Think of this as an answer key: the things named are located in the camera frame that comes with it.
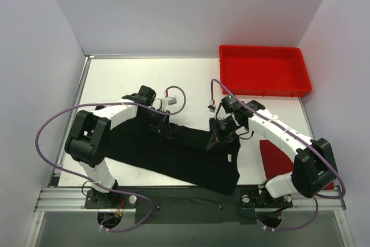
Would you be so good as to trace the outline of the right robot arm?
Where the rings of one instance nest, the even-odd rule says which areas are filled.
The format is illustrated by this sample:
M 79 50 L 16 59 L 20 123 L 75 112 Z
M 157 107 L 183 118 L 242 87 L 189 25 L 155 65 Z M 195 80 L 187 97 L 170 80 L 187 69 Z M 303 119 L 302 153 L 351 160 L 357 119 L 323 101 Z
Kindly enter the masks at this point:
M 228 95 L 219 107 L 228 116 L 209 119 L 208 151 L 238 140 L 237 130 L 244 128 L 269 141 L 293 164 L 288 173 L 275 175 L 261 185 L 258 200 L 262 205 L 271 206 L 280 197 L 295 193 L 312 198 L 337 178 L 332 147 L 326 139 L 315 140 L 301 134 L 257 101 L 244 103 Z

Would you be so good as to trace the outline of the black t shirt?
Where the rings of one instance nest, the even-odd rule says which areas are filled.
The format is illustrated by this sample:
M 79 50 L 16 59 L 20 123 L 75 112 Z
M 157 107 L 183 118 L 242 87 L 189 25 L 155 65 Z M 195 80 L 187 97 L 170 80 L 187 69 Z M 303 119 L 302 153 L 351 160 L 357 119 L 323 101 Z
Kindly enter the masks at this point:
M 169 126 L 172 138 L 152 131 L 138 118 L 120 124 L 110 132 L 108 157 L 217 193 L 232 194 L 240 177 L 239 139 L 207 150 L 209 131 L 175 123 Z

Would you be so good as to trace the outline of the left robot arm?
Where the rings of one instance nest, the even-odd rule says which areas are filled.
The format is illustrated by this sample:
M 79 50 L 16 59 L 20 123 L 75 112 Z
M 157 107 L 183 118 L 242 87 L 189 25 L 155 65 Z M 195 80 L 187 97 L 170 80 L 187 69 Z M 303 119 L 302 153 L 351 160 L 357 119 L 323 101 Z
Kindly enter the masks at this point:
M 168 107 L 177 103 L 175 97 L 165 93 L 160 98 L 160 107 L 154 108 L 156 92 L 141 86 L 138 93 L 122 97 L 123 104 L 103 106 L 94 112 L 81 110 L 76 114 L 65 143 L 65 152 L 77 161 L 87 176 L 105 188 L 91 186 L 94 201 L 99 201 L 107 208 L 114 207 L 119 200 L 117 180 L 111 175 L 106 164 L 110 131 L 119 124 L 134 119 L 142 119 L 151 130 L 172 138 L 169 125 Z

